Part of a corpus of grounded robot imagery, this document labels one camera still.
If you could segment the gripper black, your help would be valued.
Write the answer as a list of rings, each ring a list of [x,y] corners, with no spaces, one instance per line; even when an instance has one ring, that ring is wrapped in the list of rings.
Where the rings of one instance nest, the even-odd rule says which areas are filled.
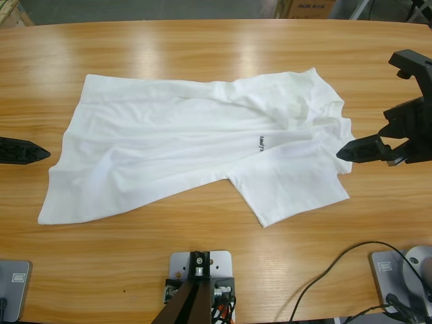
[[[407,139],[388,156],[387,145],[378,134],[357,138],[348,142],[336,157],[353,163],[387,161],[390,166],[402,162],[420,163],[431,160],[431,103],[419,97],[399,104],[384,113],[388,125],[380,129],[380,136]]]

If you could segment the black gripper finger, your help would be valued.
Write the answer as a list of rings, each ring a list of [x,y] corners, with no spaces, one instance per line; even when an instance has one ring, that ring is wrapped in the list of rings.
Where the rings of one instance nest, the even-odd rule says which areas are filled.
[[[51,156],[43,147],[28,141],[1,137],[1,164],[27,165]]]

